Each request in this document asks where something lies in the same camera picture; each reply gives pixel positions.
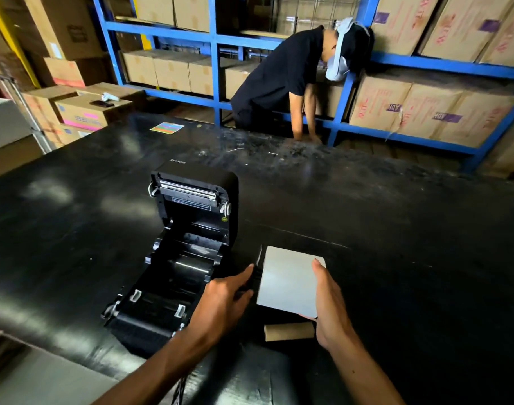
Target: label printer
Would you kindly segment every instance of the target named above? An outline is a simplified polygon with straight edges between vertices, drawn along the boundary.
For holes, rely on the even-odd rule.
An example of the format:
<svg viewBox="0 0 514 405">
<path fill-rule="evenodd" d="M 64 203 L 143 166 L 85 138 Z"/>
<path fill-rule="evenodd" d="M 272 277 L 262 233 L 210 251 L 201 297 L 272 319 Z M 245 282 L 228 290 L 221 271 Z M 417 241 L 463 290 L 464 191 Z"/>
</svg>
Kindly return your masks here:
<svg viewBox="0 0 514 405">
<path fill-rule="evenodd" d="M 226 170 L 171 159 L 148 187 L 164 230 L 137 282 L 102 313 L 132 353 L 148 358 L 190 321 L 204 288 L 232 274 L 238 230 L 238 178 Z"/>
</svg>

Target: person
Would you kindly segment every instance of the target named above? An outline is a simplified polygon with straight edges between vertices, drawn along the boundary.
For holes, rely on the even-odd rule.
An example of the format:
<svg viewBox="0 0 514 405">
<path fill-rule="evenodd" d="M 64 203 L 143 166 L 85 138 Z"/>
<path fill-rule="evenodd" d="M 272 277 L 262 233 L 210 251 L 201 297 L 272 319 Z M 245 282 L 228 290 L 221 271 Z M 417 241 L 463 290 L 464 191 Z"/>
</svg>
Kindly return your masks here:
<svg viewBox="0 0 514 405">
<path fill-rule="evenodd" d="M 404 404 L 394 385 L 364 349 L 349 320 L 340 287 L 315 259 L 317 278 L 317 341 L 332 356 L 348 390 L 360 405 Z M 157 404 L 205 354 L 231 330 L 246 309 L 253 291 L 235 299 L 253 265 L 237 276 L 208 283 L 188 326 L 140 368 L 113 386 L 92 405 Z"/>
<path fill-rule="evenodd" d="M 348 71 L 362 69 L 373 43 L 371 29 L 352 18 L 342 20 L 336 30 L 319 26 L 291 35 L 248 75 L 231 99 L 236 127 L 270 133 L 272 111 L 284 110 L 288 102 L 294 138 L 302 140 L 305 111 L 309 136 L 320 142 L 315 133 L 319 61 L 328 64 L 329 80 L 341 81 Z"/>
</svg>

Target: colorful card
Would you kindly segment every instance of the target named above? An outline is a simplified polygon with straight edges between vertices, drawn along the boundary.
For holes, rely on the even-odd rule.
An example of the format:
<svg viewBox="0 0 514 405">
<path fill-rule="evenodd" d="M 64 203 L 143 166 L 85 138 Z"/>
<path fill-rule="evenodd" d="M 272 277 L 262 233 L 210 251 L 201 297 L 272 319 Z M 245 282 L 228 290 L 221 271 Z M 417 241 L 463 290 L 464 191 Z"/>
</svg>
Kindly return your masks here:
<svg viewBox="0 0 514 405">
<path fill-rule="evenodd" d="M 154 126 L 153 128 L 150 128 L 151 131 L 166 133 L 167 135 L 172 135 L 176 131 L 179 131 L 182 129 L 184 125 L 178 125 L 176 123 L 171 122 L 162 122 L 158 126 Z"/>
</svg>

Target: blue metal shelf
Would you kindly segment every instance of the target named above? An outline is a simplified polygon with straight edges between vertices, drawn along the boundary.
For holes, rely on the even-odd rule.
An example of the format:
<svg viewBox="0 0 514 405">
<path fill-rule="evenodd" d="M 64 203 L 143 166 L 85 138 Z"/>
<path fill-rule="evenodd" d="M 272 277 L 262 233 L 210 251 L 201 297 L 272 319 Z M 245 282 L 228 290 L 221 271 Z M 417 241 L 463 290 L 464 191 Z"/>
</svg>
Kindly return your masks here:
<svg viewBox="0 0 514 405">
<path fill-rule="evenodd" d="M 375 12 L 377 10 L 379 0 L 362 0 L 359 6 L 359 12 L 356 17 L 358 22 L 365 26 L 370 26 L 373 22 Z M 239 37 L 236 35 L 223 35 L 218 34 L 216 29 L 215 19 L 215 0 L 208 0 L 210 8 L 210 33 L 193 32 L 186 30 L 179 30 L 174 27 L 165 25 L 146 25 L 146 24 L 129 24 L 125 22 L 115 22 L 106 18 L 106 11 L 102 0 L 94 0 L 94 5 L 98 12 L 99 22 L 102 27 L 103 35 L 105 36 L 107 49 L 109 51 L 111 61 L 113 63 L 114 73 L 119 85 L 136 87 L 135 85 L 128 84 L 124 79 L 122 64 L 118 54 L 117 40 L 114 37 L 114 32 L 127 32 L 133 34 L 144 34 L 152 41 L 155 37 L 170 38 L 182 41 L 203 42 L 210 47 L 212 55 L 212 73 L 213 73 L 213 92 L 212 98 L 203 98 L 184 93 L 176 93 L 170 91 L 163 91 L 160 89 L 146 88 L 145 91 L 150 96 L 159 98 L 171 99 L 189 104 L 196 104 L 214 108 L 214 121 L 216 124 L 221 123 L 221 110 L 230 110 L 231 104 L 220 100 L 220 87 L 219 87 L 219 46 L 237 46 L 239 47 L 239 59 L 243 59 L 243 48 L 258 48 L 262 50 L 273 50 L 276 48 L 281 40 L 265 37 Z M 461 74 L 483 75 L 488 77 L 497 77 L 503 79 L 514 80 L 514 68 L 504 67 L 499 65 L 476 64 L 471 62 L 459 62 L 442 60 L 427 57 L 408 57 L 405 55 L 386 54 L 382 52 L 374 52 L 371 60 L 382 64 L 396 65 L 402 67 L 434 69 L 437 71 L 454 72 Z M 449 150 L 452 152 L 470 155 L 463 165 L 463 171 L 473 172 L 478 165 L 483 161 L 487 153 L 493 148 L 497 141 L 503 136 L 506 130 L 514 122 L 514 108 L 497 126 L 495 131 L 486 139 L 480 148 L 471 148 L 454 143 L 434 141 L 431 139 L 416 138 L 414 136 L 406 136 L 397 133 L 390 133 L 385 130 L 368 129 L 346 122 L 342 122 L 342 117 L 349 100 L 349 95 L 353 88 L 355 78 L 349 74 L 345 80 L 341 98 L 338 104 L 338 111 L 333 120 L 319 119 L 318 122 L 325 128 L 330 129 L 328 139 L 328 146 L 334 146 L 338 131 L 346 131 L 351 133 L 358 133 L 365 136 L 373 136 L 375 138 L 382 138 L 398 142 L 412 143 L 425 147 Z M 290 120 L 290 114 L 283 114 L 283 118 Z"/>
</svg>

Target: black table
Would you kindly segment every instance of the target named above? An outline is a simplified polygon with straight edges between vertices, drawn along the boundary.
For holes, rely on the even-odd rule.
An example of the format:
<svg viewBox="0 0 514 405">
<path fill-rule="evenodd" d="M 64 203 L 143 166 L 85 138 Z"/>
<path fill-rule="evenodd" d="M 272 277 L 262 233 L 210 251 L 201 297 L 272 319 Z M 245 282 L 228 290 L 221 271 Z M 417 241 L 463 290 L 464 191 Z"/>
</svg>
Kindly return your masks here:
<svg viewBox="0 0 514 405">
<path fill-rule="evenodd" d="M 163 120 L 187 126 L 149 131 Z M 159 115 L 0 177 L 0 329 L 117 378 L 141 363 L 99 313 L 161 231 L 146 188 L 169 159 L 239 176 L 240 268 L 261 243 L 325 257 L 407 403 L 514 403 L 514 185 Z M 315 341 L 266 345 L 257 312 L 196 368 L 188 403 L 350 401 Z"/>
</svg>

